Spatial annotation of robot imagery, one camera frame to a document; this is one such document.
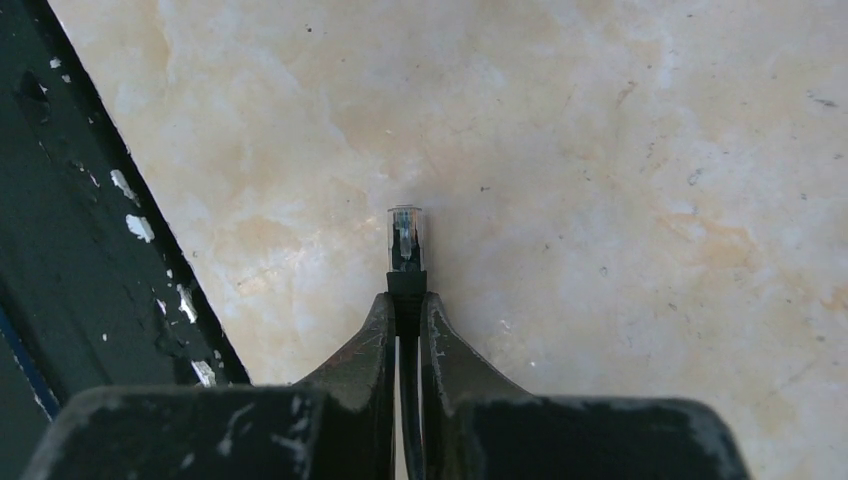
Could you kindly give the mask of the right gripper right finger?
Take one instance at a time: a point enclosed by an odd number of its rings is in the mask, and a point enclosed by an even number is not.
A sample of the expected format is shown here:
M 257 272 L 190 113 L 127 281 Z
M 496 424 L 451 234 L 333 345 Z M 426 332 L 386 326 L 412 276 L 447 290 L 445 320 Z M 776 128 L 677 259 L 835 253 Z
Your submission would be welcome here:
M 451 325 L 440 296 L 424 296 L 421 319 L 423 452 L 427 479 L 473 478 L 480 460 L 476 407 L 530 393 L 502 374 Z

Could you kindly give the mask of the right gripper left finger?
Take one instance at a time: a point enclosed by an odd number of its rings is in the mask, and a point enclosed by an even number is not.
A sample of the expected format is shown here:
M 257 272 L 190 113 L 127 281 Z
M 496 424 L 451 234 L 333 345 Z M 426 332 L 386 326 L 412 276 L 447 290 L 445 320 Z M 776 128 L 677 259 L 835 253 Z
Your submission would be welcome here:
M 395 477 L 395 314 L 378 294 L 361 328 L 295 383 L 321 396 L 310 427 L 310 479 Z

